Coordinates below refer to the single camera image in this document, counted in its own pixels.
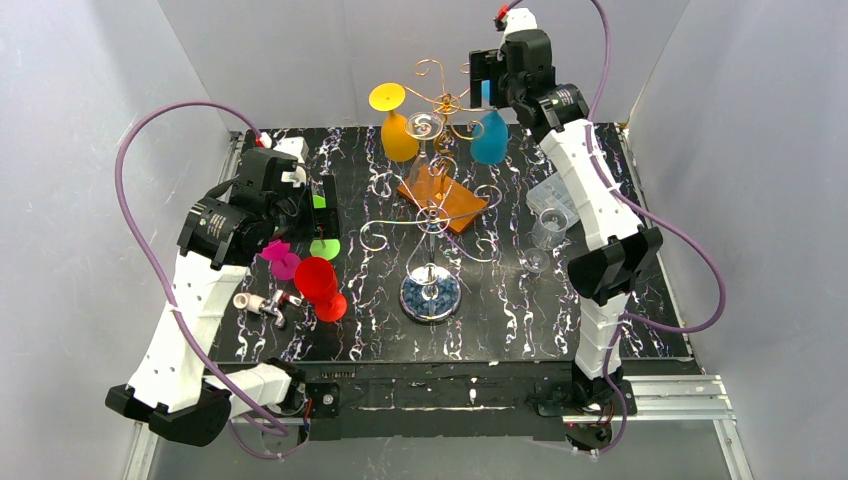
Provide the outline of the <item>green wine glass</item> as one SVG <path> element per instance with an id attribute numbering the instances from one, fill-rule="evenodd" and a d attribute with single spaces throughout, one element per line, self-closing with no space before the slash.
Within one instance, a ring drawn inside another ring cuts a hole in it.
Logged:
<path id="1" fill-rule="evenodd" d="M 313 206 L 316 208 L 324 208 L 326 206 L 325 199 L 320 195 L 313 196 Z M 313 257 L 320 257 L 328 261 L 335 259 L 341 251 L 341 243 L 338 239 L 318 239 L 313 240 L 309 252 Z"/>

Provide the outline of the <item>pink wine glass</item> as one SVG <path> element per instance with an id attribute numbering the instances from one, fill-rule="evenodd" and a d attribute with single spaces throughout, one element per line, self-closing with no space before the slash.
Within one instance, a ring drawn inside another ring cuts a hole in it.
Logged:
<path id="1" fill-rule="evenodd" d="M 279 281 L 289 281 L 295 276 L 301 258 L 291 250 L 289 243 L 271 241 L 259 253 L 269 263 L 271 275 Z"/>

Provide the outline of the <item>red wine glass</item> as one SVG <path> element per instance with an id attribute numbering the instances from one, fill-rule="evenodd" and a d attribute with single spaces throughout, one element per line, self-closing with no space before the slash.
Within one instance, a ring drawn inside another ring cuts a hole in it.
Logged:
<path id="1" fill-rule="evenodd" d="M 320 321 L 338 322 L 347 311 L 347 300 L 340 293 L 333 265 L 321 257 L 309 257 L 298 265 L 294 284 L 310 303 Z"/>

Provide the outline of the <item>blue wine glass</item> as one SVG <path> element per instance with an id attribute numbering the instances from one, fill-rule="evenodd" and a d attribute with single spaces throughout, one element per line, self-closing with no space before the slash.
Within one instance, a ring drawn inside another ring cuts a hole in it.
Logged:
<path id="1" fill-rule="evenodd" d="M 496 165 L 506 158 L 509 129 L 491 101 L 489 80 L 481 83 L 481 99 L 486 103 L 489 111 L 474 126 L 470 153 L 472 158 L 480 164 Z"/>

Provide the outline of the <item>yellow orange wine glass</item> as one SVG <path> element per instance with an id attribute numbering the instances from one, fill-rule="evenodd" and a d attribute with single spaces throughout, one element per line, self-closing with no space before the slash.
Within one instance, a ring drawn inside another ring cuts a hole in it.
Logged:
<path id="1" fill-rule="evenodd" d="M 381 142 L 389 160 L 406 162 L 418 152 L 418 141 L 406 132 L 406 118 L 398 113 L 406 98 L 405 88 L 394 82 L 376 86 L 369 94 L 372 109 L 386 114 L 381 126 Z"/>

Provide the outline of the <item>clear wine glass front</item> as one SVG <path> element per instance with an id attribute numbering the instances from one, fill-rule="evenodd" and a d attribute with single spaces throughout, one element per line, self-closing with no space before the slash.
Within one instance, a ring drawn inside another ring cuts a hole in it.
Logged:
<path id="1" fill-rule="evenodd" d="M 568 217 L 564 211 L 548 208 L 539 213 L 530 233 L 533 246 L 524 251 L 522 267 L 534 274 L 546 271 L 551 252 L 566 238 L 567 227 Z"/>

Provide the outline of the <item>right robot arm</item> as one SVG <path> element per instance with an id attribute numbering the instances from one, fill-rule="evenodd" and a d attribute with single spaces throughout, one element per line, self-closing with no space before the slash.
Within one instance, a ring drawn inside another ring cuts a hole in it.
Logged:
<path id="1" fill-rule="evenodd" d="M 589 108 L 573 84 L 555 79 L 549 36 L 541 29 L 507 32 L 497 49 L 469 54 L 470 104 L 480 106 L 483 81 L 491 106 L 511 108 L 553 163 L 582 223 L 587 253 L 569 261 L 567 275 L 580 297 L 579 345 L 572 367 L 572 400 L 588 405 L 619 388 L 620 318 L 638 276 L 663 243 L 617 197 L 595 155 Z"/>

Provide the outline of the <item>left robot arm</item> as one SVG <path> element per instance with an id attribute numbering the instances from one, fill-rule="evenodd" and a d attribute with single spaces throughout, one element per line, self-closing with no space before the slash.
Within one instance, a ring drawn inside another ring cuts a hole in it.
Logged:
<path id="1" fill-rule="evenodd" d="M 112 387 L 106 406 L 146 423 L 160 437 L 206 446 L 235 417 L 256 414 L 284 433 L 271 407 L 289 404 L 306 385 L 302 369 L 268 360 L 233 373 L 209 357 L 237 287 L 272 242 L 297 243 L 339 231 L 336 182 L 316 206 L 301 137 L 243 152 L 236 176 L 208 190 L 189 209 L 178 238 L 175 274 L 151 343 L 130 380 Z"/>

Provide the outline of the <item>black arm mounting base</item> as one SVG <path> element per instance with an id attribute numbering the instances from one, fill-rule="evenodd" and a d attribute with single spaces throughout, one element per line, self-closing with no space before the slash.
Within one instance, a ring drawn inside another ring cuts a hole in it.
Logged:
<path id="1" fill-rule="evenodd" d="M 631 384 L 600 403 L 572 400 L 569 361 L 287 363 L 270 411 L 302 440 L 523 437 L 601 450 L 638 408 Z"/>

